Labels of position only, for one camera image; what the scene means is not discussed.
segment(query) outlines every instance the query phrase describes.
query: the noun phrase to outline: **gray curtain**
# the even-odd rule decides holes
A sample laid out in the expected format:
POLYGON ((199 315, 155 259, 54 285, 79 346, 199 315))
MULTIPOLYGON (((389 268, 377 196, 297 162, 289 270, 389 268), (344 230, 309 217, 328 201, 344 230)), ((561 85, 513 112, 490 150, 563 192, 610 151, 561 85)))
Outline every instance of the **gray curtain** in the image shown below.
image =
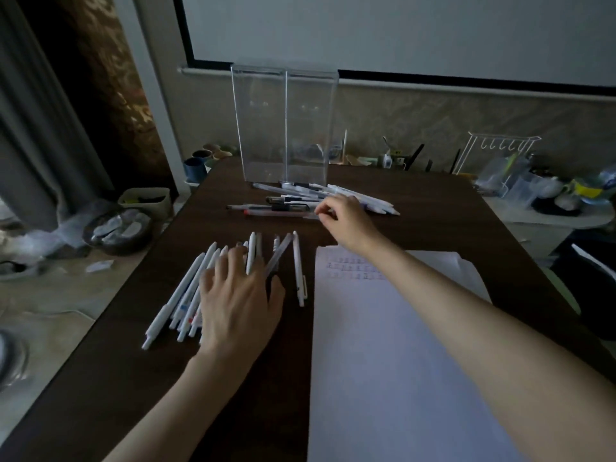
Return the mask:
POLYGON ((15 0, 0 0, 0 199, 51 232, 112 184, 15 0))

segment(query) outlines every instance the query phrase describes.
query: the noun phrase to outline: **projector screen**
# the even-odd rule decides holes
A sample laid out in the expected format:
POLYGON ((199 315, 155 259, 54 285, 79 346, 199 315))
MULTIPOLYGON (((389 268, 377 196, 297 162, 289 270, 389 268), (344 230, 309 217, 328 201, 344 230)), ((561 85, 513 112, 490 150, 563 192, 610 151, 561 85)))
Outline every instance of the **projector screen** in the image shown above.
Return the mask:
POLYGON ((189 66, 258 58, 326 63, 355 79, 606 95, 616 85, 616 0, 175 0, 175 7, 189 66))

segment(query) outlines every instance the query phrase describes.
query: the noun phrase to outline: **screen black border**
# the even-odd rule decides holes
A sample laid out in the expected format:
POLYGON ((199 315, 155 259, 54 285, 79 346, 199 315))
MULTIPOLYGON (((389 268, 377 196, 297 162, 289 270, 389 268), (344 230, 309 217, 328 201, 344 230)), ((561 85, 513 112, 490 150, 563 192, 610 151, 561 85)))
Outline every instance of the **screen black border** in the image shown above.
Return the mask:
MULTIPOLYGON (((189 68, 215 69, 229 71, 231 63, 227 61, 197 60, 193 53, 190 33, 186 21, 186 12, 182 0, 173 0, 177 23, 180 27, 186 65, 189 68)), ((616 87, 576 84, 555 84, 551 82, 506 81, 503 79, 477 79, 472 77, 431 76, 427 74, 377 73, 374 71, 353 71, 339 69, 340 79, 357 79, 360 81, 405 82, 409 84, 442 85, 453 87, 473 87, 478 89, 505 89, 528 92, 551 92, 575 95, 616 96, 616 87)))

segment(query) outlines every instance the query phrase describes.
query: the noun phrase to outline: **notebook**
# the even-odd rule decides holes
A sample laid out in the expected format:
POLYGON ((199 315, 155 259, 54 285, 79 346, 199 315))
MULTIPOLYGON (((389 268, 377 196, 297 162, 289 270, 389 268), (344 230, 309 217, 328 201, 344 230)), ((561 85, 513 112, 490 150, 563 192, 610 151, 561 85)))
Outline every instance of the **notebook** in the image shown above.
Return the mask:
MULTIPOLYGON (((490 300, 472 263, 412 251, 490 300)), ((520 461, 473 382, 366 260, 319 247, 308 461, 520 461)))

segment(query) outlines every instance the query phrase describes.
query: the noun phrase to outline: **wooden desk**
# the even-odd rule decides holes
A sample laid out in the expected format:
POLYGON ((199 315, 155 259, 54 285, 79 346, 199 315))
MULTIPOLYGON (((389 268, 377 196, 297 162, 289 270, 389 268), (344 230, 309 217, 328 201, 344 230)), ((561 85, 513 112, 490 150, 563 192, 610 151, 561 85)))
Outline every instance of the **wooden desk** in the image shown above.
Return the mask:
MULTIPOLYGON (((583 327, 523 248, 466 180, 330 166, 335 184, 393 202, 400 217, 375 216, 405 249, 457 251, 478 269, 494 304, 546 334, 616 382, 616 362, 583 327)), ((148 352, 144 333, 195 256, 263 232, 296 229, 310 295, 297 305, 293 256, 280 263, 285 310, 272 341, 196 449, 193 460, 306 459, 316 248, 333 244, 315 220, 245 218, 226 204, 263 202, 243 181, 239 159, 222 162, 88 332, 64 367, 0 449, 3 461, 99 461, 180 376, 197 341, 177 343, 168 329, 148 352)))

